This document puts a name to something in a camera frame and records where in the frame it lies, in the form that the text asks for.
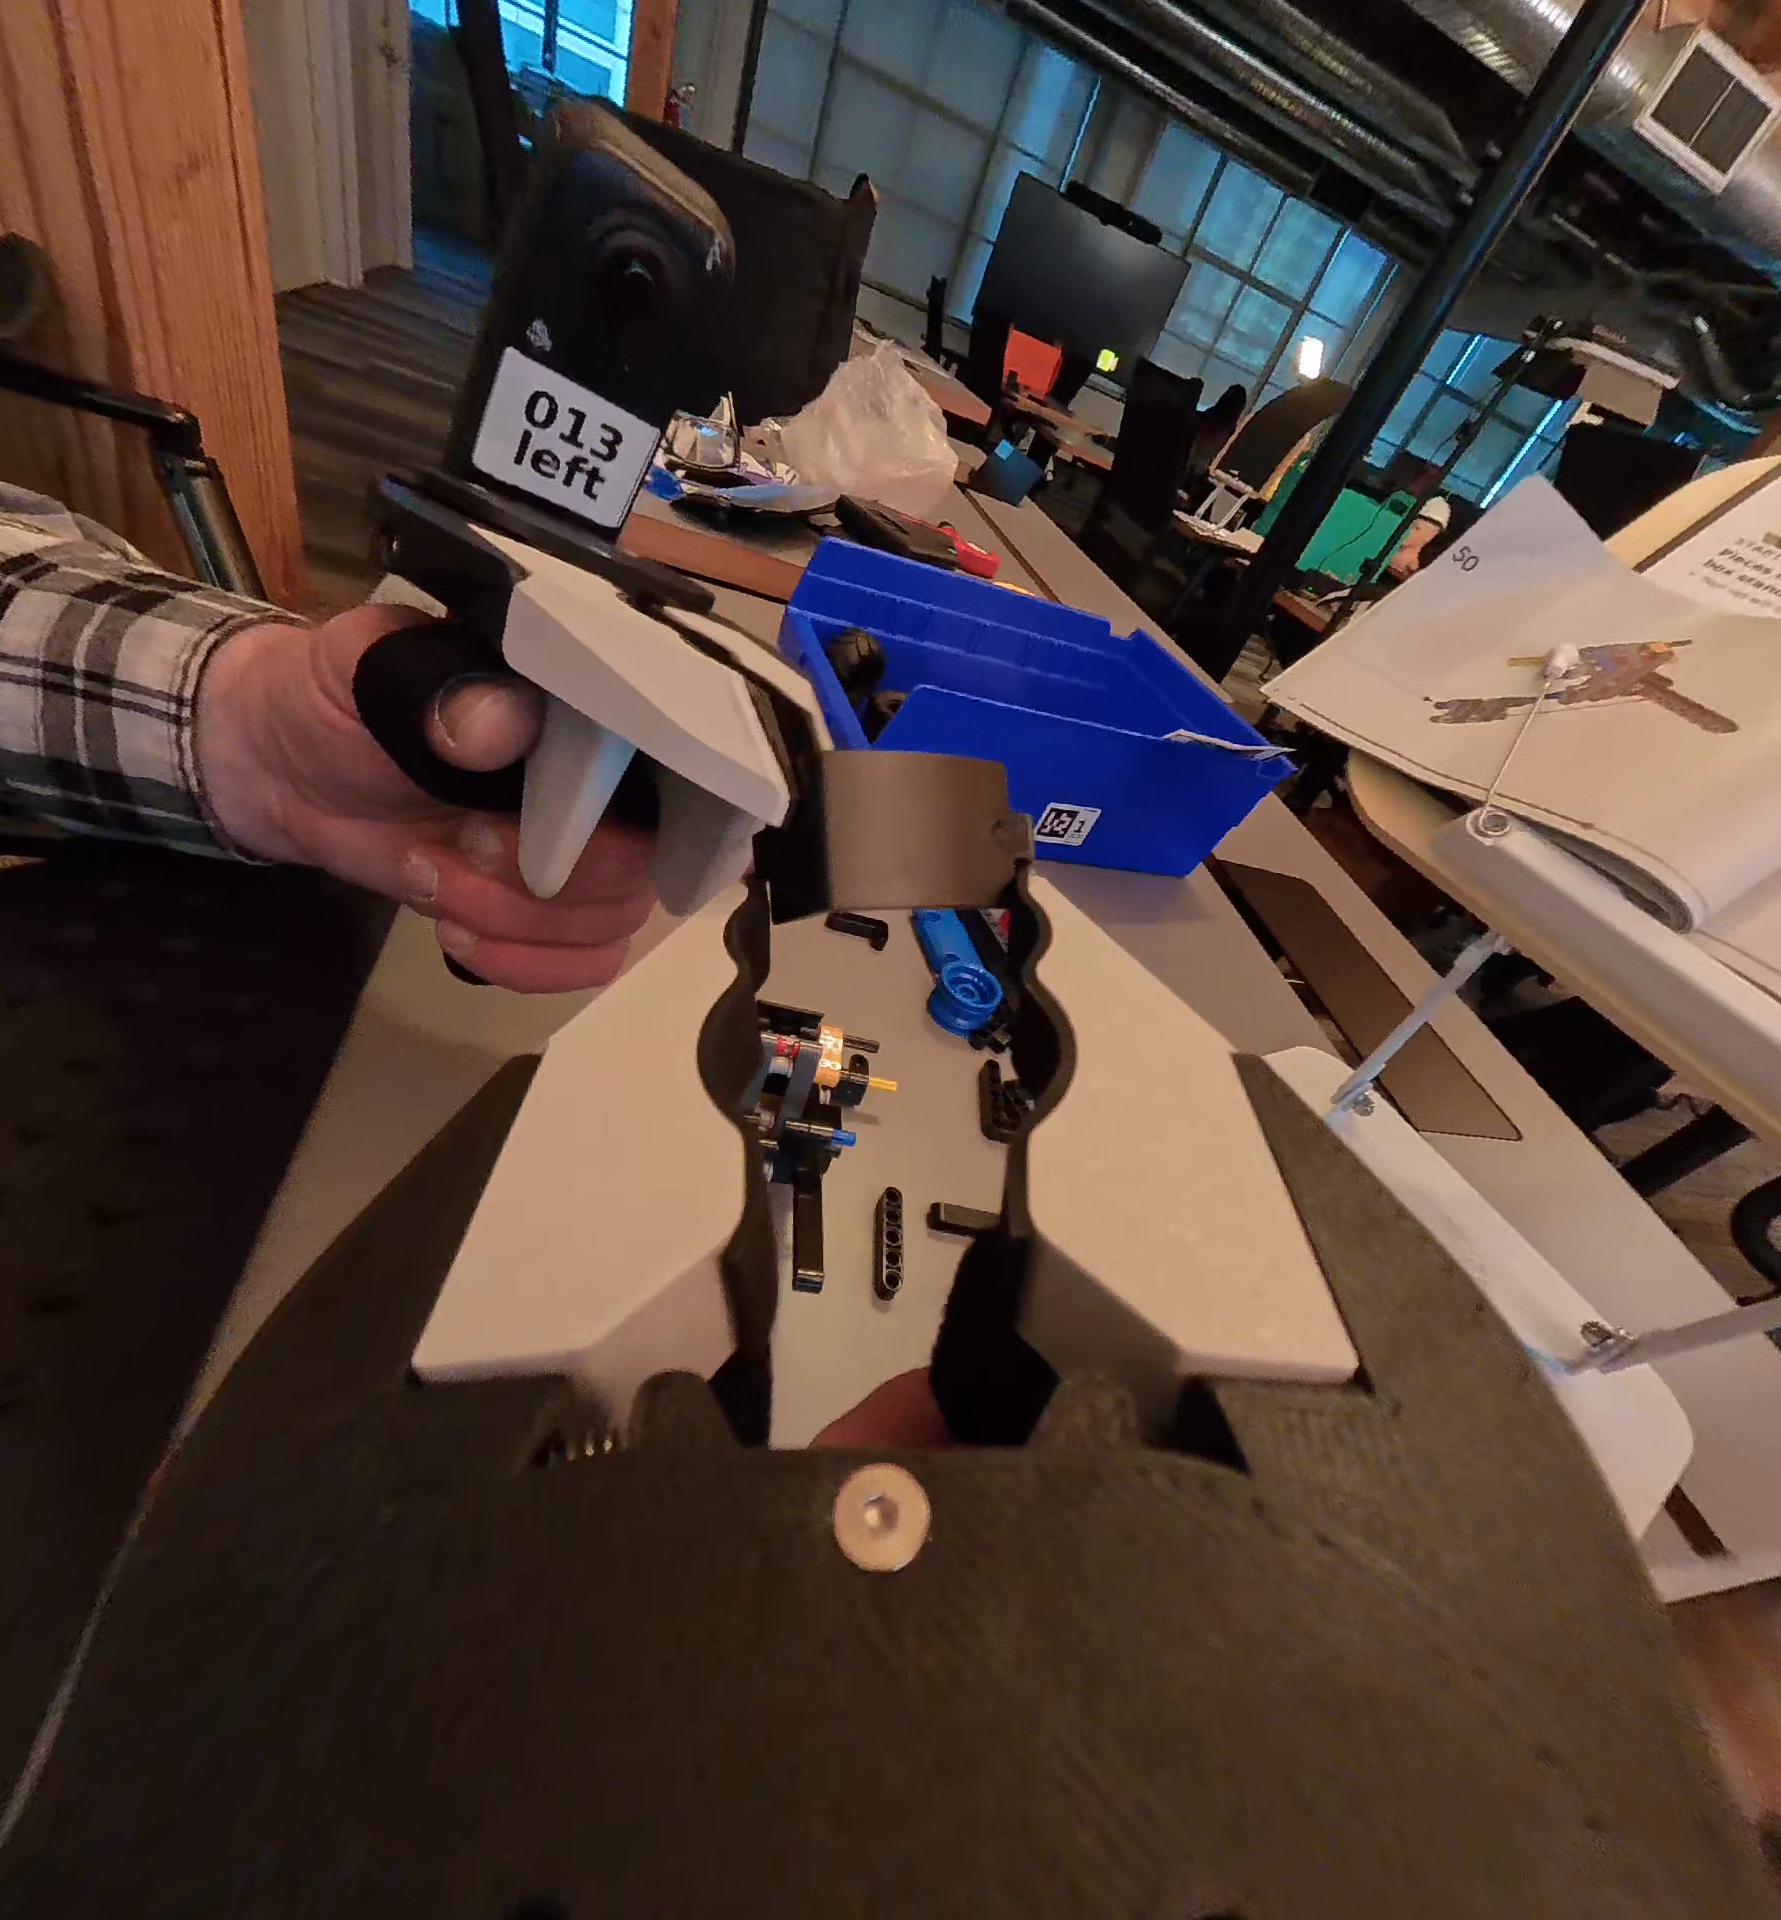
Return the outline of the black and orange brick assembly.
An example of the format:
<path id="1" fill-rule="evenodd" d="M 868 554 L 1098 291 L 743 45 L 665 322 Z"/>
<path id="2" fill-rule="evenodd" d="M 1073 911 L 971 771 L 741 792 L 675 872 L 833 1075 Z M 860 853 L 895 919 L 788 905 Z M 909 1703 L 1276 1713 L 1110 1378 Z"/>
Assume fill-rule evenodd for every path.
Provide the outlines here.
<path id="1" fill-rule="evenodd" d="M 747 1114 L 765 1175 L 796 1192 L 821 1188 L 829 1167 L 856 1145 L 856 1114 L 874 1093 L 899 1091 L 876 1067 L 878 1044 L 825 1015 L 759 999 L 761 1069 Z"/>

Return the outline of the person's left forearm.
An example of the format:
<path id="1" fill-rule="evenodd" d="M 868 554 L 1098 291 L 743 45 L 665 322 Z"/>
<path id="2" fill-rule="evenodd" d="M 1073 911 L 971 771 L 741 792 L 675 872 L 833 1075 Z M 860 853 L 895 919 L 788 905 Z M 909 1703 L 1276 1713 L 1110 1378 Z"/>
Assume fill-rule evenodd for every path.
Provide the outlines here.
<path id="1" fill-rule="evenodd" d="M 0 480 L 0 816 L 244 857 L 199 773 L 197 706 L 211 656 L 267 624 L 302 617 Z"/>

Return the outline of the instruction booklet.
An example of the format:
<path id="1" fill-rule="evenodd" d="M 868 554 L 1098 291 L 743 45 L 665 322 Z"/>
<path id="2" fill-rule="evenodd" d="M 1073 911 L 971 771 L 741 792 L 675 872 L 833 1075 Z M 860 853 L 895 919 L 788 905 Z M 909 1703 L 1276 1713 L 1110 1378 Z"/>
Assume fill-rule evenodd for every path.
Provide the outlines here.
<path id="1" fill-rule="evenodd" d="M 1648 570 L 1525 482 L 1270 697 L 1680 931 L 1781 923 L 1781 466 Z"/>

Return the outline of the person's left hand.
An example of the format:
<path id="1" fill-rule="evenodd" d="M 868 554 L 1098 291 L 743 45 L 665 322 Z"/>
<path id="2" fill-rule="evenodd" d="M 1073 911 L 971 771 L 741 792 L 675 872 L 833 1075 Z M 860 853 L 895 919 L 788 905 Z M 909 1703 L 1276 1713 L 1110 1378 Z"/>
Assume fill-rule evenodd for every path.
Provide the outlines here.
<path id="1" fill-rule="evenodd" d="M 302 864 L 433 925 L 482 983 L 527 995 L 605 987 L 657 896 L 652 837 L 614 818 L 550 896 L 525 888 L 517 825 L 441 804 L 408 782 L 357 716 L 357 663 L 429 613 L 371 603 L 302 628 L 230 636 L 201 677 L 193 755 L 215 833 L 244 855 Z"/>

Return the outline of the red handled cutter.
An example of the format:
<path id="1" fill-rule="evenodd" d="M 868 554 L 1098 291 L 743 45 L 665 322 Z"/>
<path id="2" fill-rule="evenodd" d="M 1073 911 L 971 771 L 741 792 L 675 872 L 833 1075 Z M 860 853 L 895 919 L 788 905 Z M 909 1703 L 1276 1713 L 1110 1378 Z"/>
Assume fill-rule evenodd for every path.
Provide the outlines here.
<path id="1" fill-rule="evenodd" d="M 966 539 L 948 521 L 915 519 L 854 494 L 841 494 L 833 515 L 837 531 L 864 548 L 987 583 L 997 576 L 997 552 Z"/>

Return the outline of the white stand board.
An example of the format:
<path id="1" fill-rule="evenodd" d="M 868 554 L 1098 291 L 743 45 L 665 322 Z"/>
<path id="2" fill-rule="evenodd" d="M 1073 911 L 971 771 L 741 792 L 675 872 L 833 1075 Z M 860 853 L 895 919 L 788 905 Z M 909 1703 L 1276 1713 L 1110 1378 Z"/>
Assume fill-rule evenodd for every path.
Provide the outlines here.
<path id="1" fill-rule="evenodd" d="M 1781 1159 L 1781 989 L 1678 933 L 1611 880 L 1514 827 L 1488 841 L 1447 800 L 1362 753 L 1346 788 L 1387 851 L 1724 1106 Z"/>

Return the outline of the brown wooden board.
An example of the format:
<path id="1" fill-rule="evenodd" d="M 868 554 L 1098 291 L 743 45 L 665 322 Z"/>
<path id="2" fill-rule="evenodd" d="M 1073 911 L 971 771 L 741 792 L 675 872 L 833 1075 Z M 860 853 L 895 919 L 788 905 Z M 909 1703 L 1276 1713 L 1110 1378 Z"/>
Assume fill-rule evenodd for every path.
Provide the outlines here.
<path id="1" fill-rule="evenodd" d="M 648 498 L 624 521 L 616 546 L 620 554 L 663 564 L 706 587 L 784 603 L 821 537 L 819 527 L 800 519 L 687 513 L 681 503 Z"/>

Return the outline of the white door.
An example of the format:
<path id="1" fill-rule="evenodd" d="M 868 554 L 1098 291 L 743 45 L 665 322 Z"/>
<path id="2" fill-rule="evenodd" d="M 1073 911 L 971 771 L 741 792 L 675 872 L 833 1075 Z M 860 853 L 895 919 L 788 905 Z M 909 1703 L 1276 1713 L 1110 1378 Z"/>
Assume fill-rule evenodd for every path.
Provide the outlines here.
<path id="1" fill-rule="evenodd" d="M 406 2 L 240 6 L 275 291 L 414 265 Z"/>

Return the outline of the blue plastic bin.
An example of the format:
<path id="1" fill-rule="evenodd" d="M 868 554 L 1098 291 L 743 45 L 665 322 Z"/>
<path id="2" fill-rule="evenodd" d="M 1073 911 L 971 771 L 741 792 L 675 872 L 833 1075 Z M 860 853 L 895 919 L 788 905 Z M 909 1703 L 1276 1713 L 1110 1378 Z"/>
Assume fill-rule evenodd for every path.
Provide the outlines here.
<path id="1" fill-rule="evenodd" d="M 880 689 L 907 693 L 878 743 L 825 656 L 852 626 L 886 650 Z M 1289 757 L 1163 743 L 1264 736 L 1153 634 L 843 537 L 817 546 L 780 640 L 837 747 L 997 761 L 1040 859 L 1184 878 L 1291 775 Z"/>

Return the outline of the grey desk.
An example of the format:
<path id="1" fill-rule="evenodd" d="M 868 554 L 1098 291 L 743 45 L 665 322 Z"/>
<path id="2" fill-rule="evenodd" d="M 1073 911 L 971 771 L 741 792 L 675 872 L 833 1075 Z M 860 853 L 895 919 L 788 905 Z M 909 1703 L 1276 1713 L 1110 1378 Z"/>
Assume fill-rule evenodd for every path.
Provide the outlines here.
<path id="1" fill-rule="evenodd" d="M 1032 859 L 1018 868 L 1018 874 L 1022 870 L 1042 874 Z M 1110 894 L 1110 903 L 1118 909 L 1116 923 L 1098 921 L 1120 948 L 1176 993 L 1184 978 L 1176 944 L 1184 937 L 1184 927 L 1196 921 L 1196 911 L 1190 907 L 1194 892 L 1206 896 L 1211 888 L 1204 880 L 1131 876 L 1118 880 Z M 1007 948 L 997 974 L 1005 989 L 1005 1003 L 997 1024 L 1007 1032 L 1012 1056 L 1020 991 L 1010 958 L 1005 894 L 987 911 L 1007 919 Z M 1090 913 L 1085 901 L 1073 903 Z M 1178 995 L 1206 1017 L 1200 991 Z M 1303 1395 L 1319 1413 L 1334 1413 L 1348 1395 L 1356 1395 L 1360 1401 L 1379 1401 L 1391 1419 L 1442 1417 L 1453 1428 L 1469 1428 L 1469 1440 L 1449 1442 L 1453 1456 L 1463 1456 L 1488 1446 L 1483 1434 L 1498 1422 L 1506 1403 L 1525 1401 L 1533 1411 L 1549 1413 L 1549 1393 L 1525 1344 L 1486 1301 L 1481 1284 L 1430 1235 L 1430 1225 L 1406 1206 L 1401 1194 L 1383 1186 L 1352 1141 L 1321 1116 L 1319 1106 L 1309 1104 L 1309 1095 L 1299 1091 L 1282 1069 L 1239 1048 L 1237 1054 L 1239 1067 L 1254 1075 L 1256 1106 L 1276 1141 L 1287 1184 L 1346 1319 L 1360 1368 L 1356 1378 L 1340 1387 L 1223 1381 L 1200 1405 L 1204 1419 L 1211 1405 L 1221 1413 L 1235 1405 L 1227 1397 L 1229 1387 Z M 357 1221 L 320 1266 L 291 1290 L 259 1339 L 279 1337 L 287 1329 L 287 1319 L 300 1319 L 308 1309 L 351 1309 L 357 1313 L 359 1378 L 375 1374 L 390 1389 L 492 1383 L 494 1378 L 427 1385 L 412 1370 L 412 1354 L 525 1091 L 513 1116 L 492 1124 L 486 1147 L 490 1159 L 482 1173 L 464 1173 L 460 1149 L 437 1147 L 435 1171 L 412 1165 L 406 1177 L 390 1188 L 375 1208 Z M 755 1368 L 741 1360 L 726 1362 L 718 1374 L 710 1376 L 724 1395 L 749 1391 L 759 1401 L 751 1415 L 735 1413 L 735 1428 L 767 1432 L 771 1360 L 769 1344 L 765 1381 L 759 1381 Z M 694 1372 L 667 1370 L 640 1389 L 579 1389 L 560 1376 L 519 1376 L 554 1378 L 577 1389 L 599 1419 L 614 1428 L 665 1374 L 704 1381 Z"/>

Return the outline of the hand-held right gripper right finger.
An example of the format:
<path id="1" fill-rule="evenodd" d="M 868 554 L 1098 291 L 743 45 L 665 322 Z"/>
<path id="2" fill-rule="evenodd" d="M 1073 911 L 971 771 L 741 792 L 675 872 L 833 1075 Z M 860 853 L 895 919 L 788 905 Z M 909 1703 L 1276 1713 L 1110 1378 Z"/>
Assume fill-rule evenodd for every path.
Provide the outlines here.
<path id="1" fill-rule="evenodd" d="M 1217 1383 L 1356 1378 L 1237 1048 L 1042 874 L 1003 903 L 1026 1112 L 932 1348 L 950 1440 L 1030 1440 L 1081 1381 L 1172 1442 Z"/>

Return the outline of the black computer monitor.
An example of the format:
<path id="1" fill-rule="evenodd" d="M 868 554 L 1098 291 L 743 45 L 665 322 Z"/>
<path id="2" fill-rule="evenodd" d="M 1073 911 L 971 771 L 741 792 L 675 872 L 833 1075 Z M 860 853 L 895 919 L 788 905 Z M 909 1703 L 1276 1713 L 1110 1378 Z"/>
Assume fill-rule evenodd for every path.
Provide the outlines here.
<path id="1" fill-rule="evenodd" d="M 1094 373 L 1124 379 L 1155 349 L 1188 275 L 1159 228 L 1143 236 L 1022 174 L 973 299 L 958 375 L 997 402 L 1005 349 L 1022 334 L 1061 351 L 1048 390 L 1057 402 L 1071 402 Z"/>

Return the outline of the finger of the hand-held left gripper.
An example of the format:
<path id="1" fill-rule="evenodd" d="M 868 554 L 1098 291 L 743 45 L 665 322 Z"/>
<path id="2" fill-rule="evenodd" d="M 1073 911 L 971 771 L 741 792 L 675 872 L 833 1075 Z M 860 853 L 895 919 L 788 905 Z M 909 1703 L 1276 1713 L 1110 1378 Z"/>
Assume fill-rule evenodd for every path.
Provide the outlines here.
<path id="1" fill-rule="evenodd" d="M 829 728 L 808 679 L 733 622 L 673 609 L 673 646 L 685 654 L 673 681 L 675 720 L 685 747 L 671 767 L 687 782 L 817 782 L 831 751 Z"/>
<path id="2" fill-rule="evenodd" d="M 751 683 L 609 583 L 531 572 L 515 587 L 505 661 L 564 708 L 765 827 L 790 810 L 782 751 Z"/>

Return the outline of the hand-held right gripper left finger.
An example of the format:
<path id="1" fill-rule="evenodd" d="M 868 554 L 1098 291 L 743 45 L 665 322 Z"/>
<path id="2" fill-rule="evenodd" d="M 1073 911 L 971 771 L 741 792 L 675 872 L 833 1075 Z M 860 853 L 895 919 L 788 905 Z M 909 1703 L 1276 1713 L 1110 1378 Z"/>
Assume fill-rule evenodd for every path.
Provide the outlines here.
<path id="1" fill-rule="evenodd" d="M 767 1378 L 780 1257 L 747 1104 L 767 907 L 724 888 L 544 1046 L 412 1354 L 427 1385 Z"/>

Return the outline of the clear plastic bag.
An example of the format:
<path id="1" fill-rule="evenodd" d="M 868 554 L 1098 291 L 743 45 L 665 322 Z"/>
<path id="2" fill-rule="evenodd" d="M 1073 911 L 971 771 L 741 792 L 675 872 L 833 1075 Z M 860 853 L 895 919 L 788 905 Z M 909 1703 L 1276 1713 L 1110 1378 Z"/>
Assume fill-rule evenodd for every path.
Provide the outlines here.
<path id="1" fill-rule="evenodd" d="M 956 445 L 946 414 L 893 343 L 845 359 L 817 400 L 782 423 L 780 445 L 806 484 L 919 521 L 952 505 Z"/>

